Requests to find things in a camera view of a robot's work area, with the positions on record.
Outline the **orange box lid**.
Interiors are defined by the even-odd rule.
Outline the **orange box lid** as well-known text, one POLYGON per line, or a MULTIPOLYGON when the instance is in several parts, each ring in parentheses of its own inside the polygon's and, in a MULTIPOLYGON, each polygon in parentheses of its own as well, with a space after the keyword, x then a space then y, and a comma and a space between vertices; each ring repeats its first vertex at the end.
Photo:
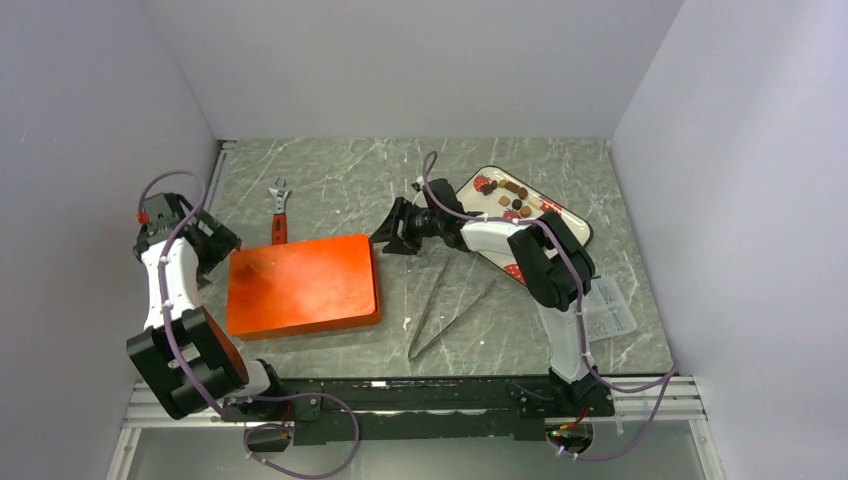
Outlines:
POLYGON ((231 256, 226 326, 242 341, 381 321, 376 254, 364 234, 257 247, 231 256))

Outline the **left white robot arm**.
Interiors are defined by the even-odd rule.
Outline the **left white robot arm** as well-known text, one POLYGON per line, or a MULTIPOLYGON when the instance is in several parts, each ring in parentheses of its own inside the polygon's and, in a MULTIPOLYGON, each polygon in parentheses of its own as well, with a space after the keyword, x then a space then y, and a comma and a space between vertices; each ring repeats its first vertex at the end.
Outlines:
POLYGON ((276 372, 264 360, 245 360, 199 295, 240 239, 177 193, 144 199, 139 222, 133 253, 148 275, 149 307, 126 350, 165 412, 179 420, 234 397, 248 398, 261 419, 279 417, 288 394, 276 372))

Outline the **white strawberry tray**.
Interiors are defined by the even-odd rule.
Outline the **white strawberry tray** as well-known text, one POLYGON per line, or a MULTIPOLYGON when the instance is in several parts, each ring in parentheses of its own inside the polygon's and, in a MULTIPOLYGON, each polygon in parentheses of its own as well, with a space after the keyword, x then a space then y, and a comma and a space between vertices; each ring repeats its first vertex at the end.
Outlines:
POLYGON ((481 167, 456 188, 455 194, 469 215, 529 219, 556 212, 583 247, 593 238, 586 220, 498 166, 481 167))

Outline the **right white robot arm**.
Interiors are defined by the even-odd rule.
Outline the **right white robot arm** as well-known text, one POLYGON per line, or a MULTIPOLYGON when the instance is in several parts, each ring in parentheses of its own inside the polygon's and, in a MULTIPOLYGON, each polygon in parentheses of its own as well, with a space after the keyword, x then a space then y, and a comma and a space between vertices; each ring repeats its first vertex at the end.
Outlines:
POLYGON ((438 237, 458 251, 511 257, 550 341, 553 406, 574 415, 592 395, 602 394, 583 319, 596 268, 562 217, 555 211, 534 219, 468 211, 443 178, 422 182, 420 191, 426 204, 396 198, 370 242, 385 253, 415 255, 424 239, 438 237))

